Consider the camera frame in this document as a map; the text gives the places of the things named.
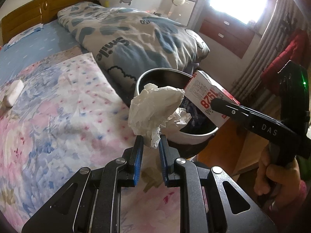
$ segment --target wooden headboard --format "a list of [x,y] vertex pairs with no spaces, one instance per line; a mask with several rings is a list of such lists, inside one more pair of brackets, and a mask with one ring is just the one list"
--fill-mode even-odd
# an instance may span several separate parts
[[32,0],[2,18],[3,44],[24,30],[57,19],[57,12],[78,2],[94,0]]

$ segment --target red and white box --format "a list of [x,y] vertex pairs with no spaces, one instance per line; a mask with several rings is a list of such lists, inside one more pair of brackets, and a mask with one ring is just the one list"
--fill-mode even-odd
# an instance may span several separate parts
[[211,108],[211,100],[220,98],[240,105],[240,103],[219,83],[203,71],[196,71],[187,86],[185,97],[197,106],[217,127],[221,127],[228,119]]

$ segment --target pink sleeve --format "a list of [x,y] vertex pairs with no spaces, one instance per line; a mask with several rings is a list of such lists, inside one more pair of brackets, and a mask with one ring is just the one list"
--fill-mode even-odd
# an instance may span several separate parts
[[301,180],[299,196],[292,203],[288,204],[280,211],[271,211],[270,208],[268,211],[266,211],[266,214],[275,223],[279,232],[285,229],[288,223],[293,219],[296,212],[304,203],[306,196],[307,196],[307,186],[306,183]]

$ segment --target crumpled tissue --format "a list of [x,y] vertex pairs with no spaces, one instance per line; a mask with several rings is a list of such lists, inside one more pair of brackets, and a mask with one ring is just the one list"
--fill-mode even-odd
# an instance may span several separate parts
[[179,108],[185,91],[174,87],[158,88],[149,83],[131,101],[128,125],[135,135],[144,137],[144,144],[157,148],[160,132],[171,134],[185,127],[191,114]]

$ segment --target bolt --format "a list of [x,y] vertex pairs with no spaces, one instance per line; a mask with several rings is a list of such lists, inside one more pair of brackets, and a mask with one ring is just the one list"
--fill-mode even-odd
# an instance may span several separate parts
[[82,167],[79,172],[80,174],[87,174],[89,171],[90,170],[87,167]]
[[186,162],[186,160],[184,158],[178,158],[178,159],[176,159],[176,162],[178,164],[184,164]]
[[214,166],[214,167],[212,168],[212,171],[213,171],[214,173],[220,174],[220,173],[222,172],[222,169],[221,169],[221,167],[219,167],[219,166]]
[[124,159],[124,158],[117,158],[116,159],[116,163],[117,164],[123,164],[123,163],[125,163],[126,162],[126,160]]

